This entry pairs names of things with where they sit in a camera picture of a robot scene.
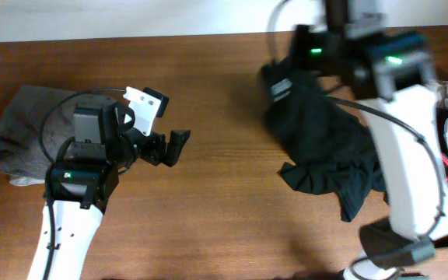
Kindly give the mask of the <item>black logo t-shirt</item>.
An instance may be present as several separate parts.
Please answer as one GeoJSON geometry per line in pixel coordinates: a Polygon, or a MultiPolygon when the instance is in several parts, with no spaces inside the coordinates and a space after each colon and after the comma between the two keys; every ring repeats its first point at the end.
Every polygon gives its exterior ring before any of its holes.
{"type": "Polygon", "coordinates": [[[370,191],[386,190],[369,129],[332,103],[310,74],[286,83],[264,114],[266,128],[290,158],[278,173],[294,191],[335,193],[341,220],[351,222],[370,191]]]}

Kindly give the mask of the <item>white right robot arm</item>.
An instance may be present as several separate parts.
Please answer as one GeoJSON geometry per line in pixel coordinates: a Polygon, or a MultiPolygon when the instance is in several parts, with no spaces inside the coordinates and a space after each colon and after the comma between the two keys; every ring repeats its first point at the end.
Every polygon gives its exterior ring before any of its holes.
{"type": "Polygon", "coordinates": [[[448,247],[448,181],[436,128],[436,71],[426,39],[389,35],[374,1],[327,1],[326,30],[298,25],[260,74],[264,121],[289,156],[279,170],[294,190],[335,193],[351,221],[372,190],[390,214],[359,230],[360,255],[336,279],[402,279],[448,247]]]}

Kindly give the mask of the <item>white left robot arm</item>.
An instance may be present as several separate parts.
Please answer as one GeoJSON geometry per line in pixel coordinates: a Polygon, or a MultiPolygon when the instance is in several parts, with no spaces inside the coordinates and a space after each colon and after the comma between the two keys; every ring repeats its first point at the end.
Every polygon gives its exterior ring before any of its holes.
{"type": "Polygon", "coordinates": [[[45,174],[43,221],[30,279],[78,279],[119,177],[137,159],[174,166],[191,133],[144,136],[124,117],[133,110],[83,103],[73,112],[74,136],[45,174]]]}

